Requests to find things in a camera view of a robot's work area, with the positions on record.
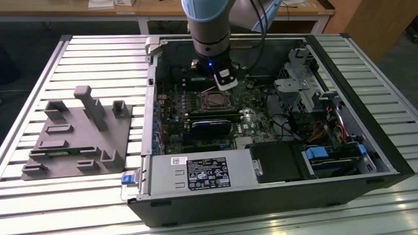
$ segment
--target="power supply label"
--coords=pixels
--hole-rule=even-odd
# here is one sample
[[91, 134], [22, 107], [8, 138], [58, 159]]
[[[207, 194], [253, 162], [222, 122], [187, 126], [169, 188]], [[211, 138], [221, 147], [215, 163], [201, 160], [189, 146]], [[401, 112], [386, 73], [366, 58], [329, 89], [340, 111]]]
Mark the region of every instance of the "power supply label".
[[226, 158], [189, 160], [187, 182], [190, 190], [231, 187]]

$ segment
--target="barcode sticker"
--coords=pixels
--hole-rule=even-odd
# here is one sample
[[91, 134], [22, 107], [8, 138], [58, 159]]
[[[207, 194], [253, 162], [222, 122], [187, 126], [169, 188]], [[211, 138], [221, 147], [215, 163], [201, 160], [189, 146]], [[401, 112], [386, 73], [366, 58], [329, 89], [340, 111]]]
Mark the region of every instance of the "barcode sticker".
[[185, 165], [187, 157], [171, 158], [171, 165]]

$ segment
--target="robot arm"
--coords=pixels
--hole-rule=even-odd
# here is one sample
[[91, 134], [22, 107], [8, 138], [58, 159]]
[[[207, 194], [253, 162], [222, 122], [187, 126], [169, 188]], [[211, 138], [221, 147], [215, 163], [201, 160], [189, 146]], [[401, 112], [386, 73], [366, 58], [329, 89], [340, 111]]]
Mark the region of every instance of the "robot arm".
[[[258, 8], [262, 22], [251, 2]], [[262, 32], [262, 28], [267, 29], [271, 25], [279, 4], [281, 0], [182, 0], [199, 58], [198, 66], [206, 76], [214, 76], [221, 91], [238, 85], [230, 58], [230, 22]]]

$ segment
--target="blue latch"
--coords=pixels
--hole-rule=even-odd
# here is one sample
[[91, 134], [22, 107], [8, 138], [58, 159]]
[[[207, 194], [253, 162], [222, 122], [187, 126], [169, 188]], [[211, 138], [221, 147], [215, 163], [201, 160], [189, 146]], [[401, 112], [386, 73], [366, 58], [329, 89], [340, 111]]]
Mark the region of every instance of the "blue latch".
[[308, 159], [313, 158], [326, 158], [329, 156], [328, 150], [325, 147], [312, 147], [305, 151]]
[[360, 149], [360, 153], [361, 153], [362, 156], [368, 154], [368, 150], [365, 148], [365, 145], [360, 144], [358, 145], [358, 149]]
[[135, 183], [135, 174], [123, 175], [122, 177], [122, 184], [131, 185]]

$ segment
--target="wooden cabinet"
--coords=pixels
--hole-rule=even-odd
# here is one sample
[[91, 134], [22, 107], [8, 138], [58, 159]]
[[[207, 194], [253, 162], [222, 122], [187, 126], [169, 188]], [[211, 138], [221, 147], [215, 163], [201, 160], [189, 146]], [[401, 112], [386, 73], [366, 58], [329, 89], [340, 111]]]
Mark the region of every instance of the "wooden cabinet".
[[349, 33], [378, 63], [418, 14], [418, 0], [329, 0], [337, 13], [325, 33]]

